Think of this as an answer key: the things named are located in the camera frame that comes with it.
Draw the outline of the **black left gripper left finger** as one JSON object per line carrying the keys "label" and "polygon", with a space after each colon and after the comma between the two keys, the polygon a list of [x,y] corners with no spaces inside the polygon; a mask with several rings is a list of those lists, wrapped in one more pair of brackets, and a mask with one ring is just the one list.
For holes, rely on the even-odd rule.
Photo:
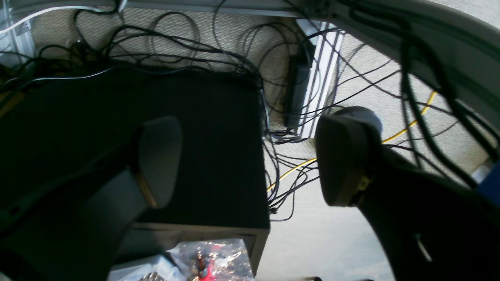
{"label": "black left gripper left finger", "polygon": [[1,208],[1,276],[10,281],[105,281],[146,210],[165,207],[182,154],[176,117],[135,133]]}

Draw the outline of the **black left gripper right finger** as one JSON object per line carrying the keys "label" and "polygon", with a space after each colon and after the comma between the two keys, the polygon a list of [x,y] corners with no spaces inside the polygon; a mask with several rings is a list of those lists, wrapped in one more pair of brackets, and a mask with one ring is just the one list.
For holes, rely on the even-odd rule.
{"label": "black left gripper right finger", "polygon": [[398,281],[498,281],[499,208],[382,145],[376,126],[341,114],[316,128],[329,206],[355,206]]}

